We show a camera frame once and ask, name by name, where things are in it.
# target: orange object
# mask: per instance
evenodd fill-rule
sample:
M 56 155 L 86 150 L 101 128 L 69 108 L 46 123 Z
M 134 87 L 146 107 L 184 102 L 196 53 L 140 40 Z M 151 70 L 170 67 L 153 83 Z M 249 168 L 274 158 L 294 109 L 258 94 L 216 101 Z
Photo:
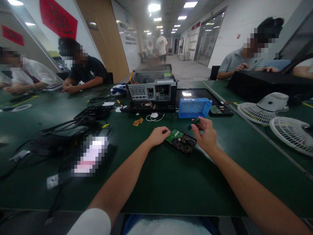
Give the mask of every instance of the orange object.
M 133 126 L 139 126 L 139 124 L 142 122 L 143 122 L 143 118 L 141 117 L 139 120 L 134 121 Z

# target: glass wall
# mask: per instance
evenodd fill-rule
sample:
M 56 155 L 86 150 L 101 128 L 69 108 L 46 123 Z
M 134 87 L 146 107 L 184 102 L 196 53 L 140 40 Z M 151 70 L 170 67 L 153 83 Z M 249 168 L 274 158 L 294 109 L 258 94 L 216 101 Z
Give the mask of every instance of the glass wall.
M 224 14 L 224 12 L 221 12 L 201 25 L 200 43 L 197 47 L 197 62 L 205 66 L 209 65 Z

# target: white t-shirt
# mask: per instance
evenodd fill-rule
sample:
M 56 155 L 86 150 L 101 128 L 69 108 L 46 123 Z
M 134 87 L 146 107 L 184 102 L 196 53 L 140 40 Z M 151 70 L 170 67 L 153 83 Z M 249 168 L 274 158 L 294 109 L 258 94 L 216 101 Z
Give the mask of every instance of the white t-shirt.
M 156 40 L 156 47 L 159 49 L 159 55 L 165 55 L 166 54 L 166 48 L 165 46 L 167 45 L 167 40 L 165 37 L 160 36 Z
M 313 58 L 302 61 L 300 64 L 297 64 L 296 67 L 307 66 L 310 67 L 309 73 L 313 73 Z
M 28 71 L 32 76 L 37 78 L 40 82 L 44 82 L 48 85 L 62 84 L 63 80 L 52 72 L 43 64 L 23 58 L 23 64 L 26 71 Z M 33 84 L 33 80 L 27 75 L 27 73 L 18 68 L 12 68 L 12 82 L 13 83 L 22 83 L 23 85 Z
M 86 210 L 73 225 L 67 235 L 110 235 L 111 221 L 108 214 L 100 209 Z M 158 219 L 141 219 L 127 235 L 211 235 L 211 233 L 192 218 L 160 217 Z

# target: desk fan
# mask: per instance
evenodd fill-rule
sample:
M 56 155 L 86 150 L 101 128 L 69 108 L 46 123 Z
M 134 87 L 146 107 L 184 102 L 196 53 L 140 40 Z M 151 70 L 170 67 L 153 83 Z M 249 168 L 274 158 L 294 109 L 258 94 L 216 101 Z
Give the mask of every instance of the desk fan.
M 289 117 L 276 117 L 270 128 L 285 144 L 313 157 L 313 125 Z
M 274 92 L 265 96 L 258 103 L 242 103 L 237 106 L 238 113 L 261 125 L 268 126 L 270 120 L 278 117 L 278 112 L 288 111 L 287 101 L 289 96 Z

